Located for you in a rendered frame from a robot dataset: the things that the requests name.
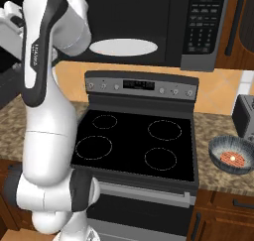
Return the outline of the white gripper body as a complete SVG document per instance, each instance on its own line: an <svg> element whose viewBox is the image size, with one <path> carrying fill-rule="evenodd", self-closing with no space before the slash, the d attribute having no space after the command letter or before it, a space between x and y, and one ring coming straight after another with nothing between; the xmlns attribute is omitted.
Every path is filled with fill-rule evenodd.
<svg viewBox="0 0 254 241"><path fill-rule="evenodd" d="M3 18L0 18L0 47L17 59L22 56L22 38Z"/></svg>

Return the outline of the white microwave turntable plate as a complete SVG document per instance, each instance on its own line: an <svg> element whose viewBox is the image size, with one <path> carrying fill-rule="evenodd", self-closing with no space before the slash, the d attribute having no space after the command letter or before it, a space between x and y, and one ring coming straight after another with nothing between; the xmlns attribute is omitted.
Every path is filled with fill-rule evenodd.
<svg viewBox="0 0 254 241"><path fill-rule="evenodd" d="M98 55L125 58L152 54L158 46L141 39L107 39L92 43L89 49Z"/></svg>

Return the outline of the black microwave door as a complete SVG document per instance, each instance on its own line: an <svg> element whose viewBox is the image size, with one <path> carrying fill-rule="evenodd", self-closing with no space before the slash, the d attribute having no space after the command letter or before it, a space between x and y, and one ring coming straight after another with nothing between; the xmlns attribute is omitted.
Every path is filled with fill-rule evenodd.
<svg viewBox="0 0 254 241"><path fill-rule="evenodd" d="M136 57L111 57L91 50L75 61L181 65L189 0L85 0L92 40L137 39L157 49Z"/></svg>

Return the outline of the black microwave oven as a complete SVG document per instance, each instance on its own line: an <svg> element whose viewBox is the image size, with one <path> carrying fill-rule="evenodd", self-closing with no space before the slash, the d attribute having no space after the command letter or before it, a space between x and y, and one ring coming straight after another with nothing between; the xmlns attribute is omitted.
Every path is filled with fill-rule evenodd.
<svg viewBox="0 0 254 241"><path fill-rule="evenodd" d="M227 0L189 0L180 69L214 70Z"/></svg>

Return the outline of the black oven door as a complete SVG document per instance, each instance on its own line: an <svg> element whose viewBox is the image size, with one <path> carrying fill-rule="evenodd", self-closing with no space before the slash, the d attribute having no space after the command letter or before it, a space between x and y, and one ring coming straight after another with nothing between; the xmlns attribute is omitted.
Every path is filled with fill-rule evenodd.
<svg viewBox="0 0 254 241"><path fill-rule="evenodd" d="M102 241L187 241L193 206L100 194L87 210Z"/></svg>

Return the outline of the brown waffle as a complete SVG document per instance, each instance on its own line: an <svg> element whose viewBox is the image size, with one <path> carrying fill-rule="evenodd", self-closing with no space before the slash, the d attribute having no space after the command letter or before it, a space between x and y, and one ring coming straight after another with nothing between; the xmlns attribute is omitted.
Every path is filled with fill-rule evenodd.
<svg viewBox="0 0 254 241"><path fill-rule="evenodd" d="M220 155L220 159L227 165L242 168L244 166L244 158L236 152L223 152Z"/></svg>

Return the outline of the brown wooden base cupboard door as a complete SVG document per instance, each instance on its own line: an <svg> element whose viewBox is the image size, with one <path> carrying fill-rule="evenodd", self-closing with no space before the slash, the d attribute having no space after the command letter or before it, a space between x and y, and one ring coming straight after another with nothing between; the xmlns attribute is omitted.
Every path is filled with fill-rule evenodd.
<svg viewBox="0 0 254 241"><path fill-rule="evenodd" d="M193 211L187 241L197 212L201 220L194 241L254 241L254 217L200 207Z"/></svg>

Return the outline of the dark grey appliance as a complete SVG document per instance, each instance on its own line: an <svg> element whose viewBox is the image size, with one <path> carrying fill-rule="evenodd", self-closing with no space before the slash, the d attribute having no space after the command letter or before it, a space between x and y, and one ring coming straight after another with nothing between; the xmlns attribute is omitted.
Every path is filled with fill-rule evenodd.
<svg viewBox="0 0 254 241"><path fill-rule="evenodd" d="M0 110L21 92L21 62L0 47Z"/></svg>

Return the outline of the black and grey stove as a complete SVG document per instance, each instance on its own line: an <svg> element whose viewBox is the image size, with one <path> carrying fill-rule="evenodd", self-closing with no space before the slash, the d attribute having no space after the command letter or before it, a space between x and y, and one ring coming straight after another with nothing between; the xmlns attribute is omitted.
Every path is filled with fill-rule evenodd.
<svg viewBox="0 0 254 241"><path fill-rule="evenodd" d="M198 169L193 108L195 77L91 70L89 104L78 124L71 163L99 182L196 197ZM92 82L93 88L87 88ZM179 94L174 96L173 89ZM186 95L188 90L193 96Z"/></svg>

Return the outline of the brown wooden base cupboard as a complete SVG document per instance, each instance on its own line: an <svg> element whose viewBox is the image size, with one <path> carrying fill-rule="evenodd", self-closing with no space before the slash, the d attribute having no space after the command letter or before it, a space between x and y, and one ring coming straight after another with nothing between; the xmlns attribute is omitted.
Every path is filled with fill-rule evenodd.
<svg viewBox="0 0 254 241"><path fill-rule="evenodd" d="M16 164L17 161L0 159L0 217L8 229L15 231L19 231L21 228L34 230L31 212L10 205L3 195L8 167Z"/></svg>

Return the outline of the grey toaster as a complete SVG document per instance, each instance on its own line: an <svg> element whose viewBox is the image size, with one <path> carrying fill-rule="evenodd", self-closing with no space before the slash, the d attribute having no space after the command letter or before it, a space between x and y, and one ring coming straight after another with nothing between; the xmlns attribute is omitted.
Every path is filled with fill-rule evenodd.
<svg viewBox="0 0 254 241"><path fill-rule="evenodd" d="M239 137L254 143L254 96L239 94L232 112Z"/></svg>

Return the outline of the brown wooden drawer front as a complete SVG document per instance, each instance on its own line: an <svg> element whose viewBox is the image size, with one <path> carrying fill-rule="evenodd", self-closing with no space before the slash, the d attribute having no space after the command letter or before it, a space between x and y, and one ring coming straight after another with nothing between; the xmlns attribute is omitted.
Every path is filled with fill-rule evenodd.
<svg viewBox="0 0 254 241"><path fill-rule="evenodd" d="M244 216L254 217L254 209L237 207L232 204L233 199L238 199L241 203L254 204L254 196L245 196L233 193L214 191L210 198L210 203L214 208L229 213L242 214Z"/></svg>

